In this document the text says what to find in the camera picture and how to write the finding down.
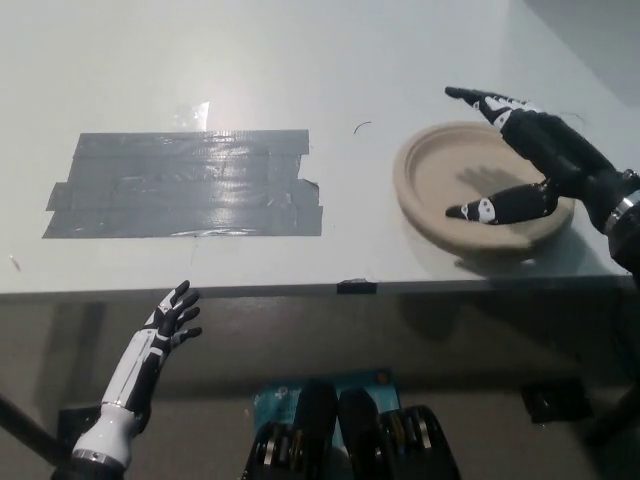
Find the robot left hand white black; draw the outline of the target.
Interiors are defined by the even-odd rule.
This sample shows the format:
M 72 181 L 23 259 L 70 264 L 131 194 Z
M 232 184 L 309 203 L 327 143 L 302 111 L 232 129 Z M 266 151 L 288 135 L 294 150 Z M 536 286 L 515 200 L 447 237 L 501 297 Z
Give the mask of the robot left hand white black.
M 152 397 L 169 355 L 202 333 L 184 325 L 200 313 L 199 292 L 185 280 L 155 307 L 135 331 L 110 379 L 96 423 L 82 434 L 72 457 L 127 469 L 133 439 L 145 428 Z

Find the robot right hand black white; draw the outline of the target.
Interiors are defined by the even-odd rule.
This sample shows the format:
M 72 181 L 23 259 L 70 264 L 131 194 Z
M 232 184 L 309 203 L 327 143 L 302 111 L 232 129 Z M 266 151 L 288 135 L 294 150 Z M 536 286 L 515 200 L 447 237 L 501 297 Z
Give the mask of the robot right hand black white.
M 639 213 L 639 174 L 619 171 L 557 115 L 528 102 L 489 91 L 447 86 L 445 94 L 479 111 L 502 140 L 543 175 L 465 204 L 448 218 L 511 225 L 550 216 L 561 198 L 580 201 L 594 228 L 609 234 L 628 214 Z

